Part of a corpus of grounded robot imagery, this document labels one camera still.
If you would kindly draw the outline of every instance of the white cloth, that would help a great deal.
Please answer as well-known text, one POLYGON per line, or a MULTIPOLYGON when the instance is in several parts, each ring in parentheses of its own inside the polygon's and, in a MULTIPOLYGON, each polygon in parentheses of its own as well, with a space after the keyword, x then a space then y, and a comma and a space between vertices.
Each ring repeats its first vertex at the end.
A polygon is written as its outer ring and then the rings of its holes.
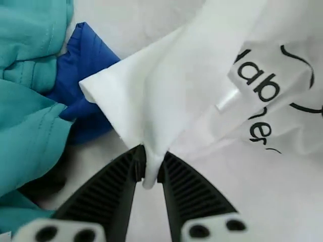
MULTIPOLYGON (((149 48, 142 50, 110 69, 101 71, 98 76, 92 76, 80 82, 86 97, 100 106, 116 131, 119 134, 122 132, 120 136, 126 143, 130 140, 125 139, 124 136, 135 138, 137 144, 138 141, 144 144, 147 156, 144 180, 146 188, 152 188, 155 183, 164 155, 173 141, 189 123, 213 105, 214 100, 219 99, 214 95, 214 90, 225 95, 231 95, 232 92, 238 93, 237 88, 225 77, 265 2, 265 0, 249 2, 229 0, 225 3, 220 0, 207 1, 197 16, 183 29, 178 30, 178 34, 173 33, 166 38, 166 41, 162 40, 162 44, 168 40, 169 44, 163 45, 165 48, 159 55, 155 54, 149 58, 144 56, 149 48), (245 7, 248 11, 242 12, 241 8, 245 7), (129 63, 135 63, 138 68, 138 62, 133 62, 133 59, 140 59, 141 56, 144 56, 145 61, 149 61, 149 65, 144 65, 144 68, 138 70, 141 76, 138 76, 137 70, 135 70, 135 76, 132 73, 129 75, 129 63), (125 81, 125 85, 130 83, 131 91, 139 90, 139 95, 135 97, 132 94, 129 95, 129 90, 125 92, 124 88, 121 90, 123 93, 118 92, 115 87, 124 85, 125 79, 120 80, 119 75, 115 76, 117 78, 114 78, 111 84, 113 88, 108 94, 105 90, 109 88, 110 83, 103 81, 102 85, 102 82, 99 84, 94 80, 110 79, 102 78, 102 75, 110 75, 111 72, 120 73, 123 70, 127 70, 125 72, 131 77, 126 77, 128 80, 125 81), (217 79, 225 79, 226 82, 223 81, 219 85, 214 81, 217 79), (106 99, 107 95, 114 100, 114 103, 119 103, 120 96, 130 102, 135 100, 138 103, 136 107, 139 108, 134 107, 136 109, 130 111, 132 116, 121 114, 118 108, 118 120, 116 120, 115 115, 109 112, 115 112, 117 107, 106 108, 106 103, 109 102, 106 99), (129 122, 133 122, 131 128, 126 124, 129 122)), ((127 102, 123 104, 125 104, 122 105, 125 110, 121 112, 129 112, 132 107, 128 106, 127 102)))

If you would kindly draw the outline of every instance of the black logo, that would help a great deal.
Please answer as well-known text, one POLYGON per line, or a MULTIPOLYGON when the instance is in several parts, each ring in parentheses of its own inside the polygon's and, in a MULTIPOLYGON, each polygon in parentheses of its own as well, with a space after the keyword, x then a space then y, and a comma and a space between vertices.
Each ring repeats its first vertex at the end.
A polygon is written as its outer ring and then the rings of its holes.
MULTIPOLYGON (((297 60, 299 60, 299 61, 301 61, 301 62, 303 62, 303 63, 305 63, 305 64, 307 64, 310 68, 311 68, 311 71, 312 71, 312 75, 311 75, 311 78, 310 78, 310 81, 309 81, 309 89, 311 89, 312 88, 312 86, 314 85, 314 79, 315 79, 315 77, 314 77, 314 69, 313 69, 313 67, 306 61, 306 60, 304 60, 303 58, 301 58, 301 57, 299 57, 299 56, 296 56, 296 55, 294 55, 294 54, 291 54, 291 53, 288 53, 287 51, 286 51, 286 49, 285 49, 285 46, 284 45, 282 45, 281 46, 281 52, 282 52, 282 54, 283 55, 285 55, 285 56, 288 56, 288 57, 290 57, 290 58, 293 58, 293 59, 297 59, 297 60)), ((323 116, 323 106, 322 106, 322 108, 321 109, 313 109, 313 108, 308 108, 308 107, 304 107, 304 106, 301 106, 301 105, 298 105, 298 104, 296 104, 296 103, 291 103, 290 104, 290 106, 291 107, 293 107, 293 108, 295 108, 295 109, 297 109, 297 110, 300 110, 300 111, 303 111, 303 112, 309 112, 309 113, 321 113, 322 114, 322 116, 323 116)))

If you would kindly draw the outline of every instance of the black lettering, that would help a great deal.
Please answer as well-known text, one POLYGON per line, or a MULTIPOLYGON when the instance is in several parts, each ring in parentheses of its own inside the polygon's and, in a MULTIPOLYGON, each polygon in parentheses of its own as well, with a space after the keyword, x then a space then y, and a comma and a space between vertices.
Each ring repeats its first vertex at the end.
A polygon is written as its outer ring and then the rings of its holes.
POLYGON ((251 52, 251 49, 246 49, 244 52, 242 52, 241 54, 238 54, 236 60, 234 61, 234 63, 238 62, 239 60, 241 60, 243 57, 245 57, 247 54, 249 54, 251 52))
POLYGON ((267 144, 267 139, 266 138, 264 138, 264 137, 268 137, 269 135, 271 135, 271 133, 272 133, 272 128, 271 128, 271 126, 269 125, 269 124, 267 124, 267 123, 264 123, 264 122, 258 122, 258 123, 255 123, 255 124, 253 124, 251 127, 250 127, 250 134, 251 134, 251 136, 254 138, 254 139, 249 139, 250 141, 252 141, 252 142, 258 142, 258 141, 260 141, 260 140, 262 140, 263 141, 263 144, 264 145, 266 145, 267 144), (264 133, 264 130, 263 130, 263 126, 265 126, 265 127, 267 127, 268 129, 269 129, 269 131, 268 131, 268 133, 267 134, 265 134, 264 133), (261 134, 261 136, 262 137, 258 137, 256 134, 255 134, 255 129, 259 129, 259 132, 260 132, 260 134, 261 134))
POLYGON ((275 150, 276 152, 281 154, 281 152, 279 150, 276 150, 276 149, 273 149, 273 148, 267 148, 266 150, 275 150))
POLYGON ((254 115, 254 116, 251 116, 250 118, 248 118, 248 120, 251 120, 251 119, 256 118, 256 117, 265 116, 265 114, 266 114, 266 113, 267 113, 267 108, 266 108, 266 107, 264 107, 264 108, 263 108, 263 112, 262 112, 261 114, 256 114, 256 115, 254 115))
POLYGON ((254 82, 258 77, 260 77, 263 74, 263 70, 259 70, 258 66, 253 63, 253 62, 246 62, 243 63, 239 68, 238 68, 238 75, 239 77, 243 78, 244 80, 247 80, 247 85, 250 85, 252 82, 254 82), (257 71, 257 73, 255 75, 253 75, 253 77, 248 78, 242 75, 242 70, 244 67, 254 67, 257 71))
POLYGON ((269 102, 271 100, 273 100, 278 94, 279 94, 279 91, 280 91, 280 87, 279 85, 276 83, 276 82, 272 82, 271 79, 273 77, 275 77, 276 75, 275 74, 271 74, 269 75, 266 79, 264 79, 253 91, 258 93, 258 96, 260 98, 261 101, 263 102, 269 102), (275 89, 275 93, 273 94, 273 96, 269 97, 269 98, 264 98, 261 94, 261 91, 262 89, 265 87, 265 86, 272 86, 274 87, 275 89))

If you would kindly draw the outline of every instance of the white surface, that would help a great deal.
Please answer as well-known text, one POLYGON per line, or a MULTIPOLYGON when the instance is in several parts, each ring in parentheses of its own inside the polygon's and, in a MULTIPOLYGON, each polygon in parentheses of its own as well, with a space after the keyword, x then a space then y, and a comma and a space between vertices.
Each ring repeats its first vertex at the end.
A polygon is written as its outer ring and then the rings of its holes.
MULTIPOLYGON (((200 1, 75 0, 74 23, 87 21, 105 43, 124 58, 189 19, 200 1)), ((71 148, 66 187, 43 204, 58 207, 112 158, 126 151, 112 132, 71 148)), ((323 167, 320 162, 287 158, 235 143, 221 150, 185 157, 255 224, 258 241, 321 241, 323 167)), ((170 241, 161 185, 146 191, 138 184, 127 241, 170 241)))
POLYGON ((11 242, 11 232, 0 234, 0 242, 11 242))

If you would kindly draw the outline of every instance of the fabric fold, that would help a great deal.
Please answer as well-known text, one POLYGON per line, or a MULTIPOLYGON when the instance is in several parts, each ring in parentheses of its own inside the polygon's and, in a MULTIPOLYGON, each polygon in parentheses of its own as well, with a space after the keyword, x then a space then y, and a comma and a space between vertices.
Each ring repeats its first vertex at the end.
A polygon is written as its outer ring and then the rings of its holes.
POLYGON ((62 119, 75 120, 69 143, 85 143, 112 129, 99 107, 85 99, 79 81, 119 60, 87 23, 76 25, 67 44, 67 53, 57 59, 54 88, 46 94, 48 98, 68 106, 60 114, 62 119))
POLYGON ((59 160, 72 122, 44 96, 73 12, 71 0, 4 0, 0 5, 0 231, 48 217, 16 189, 59 160))

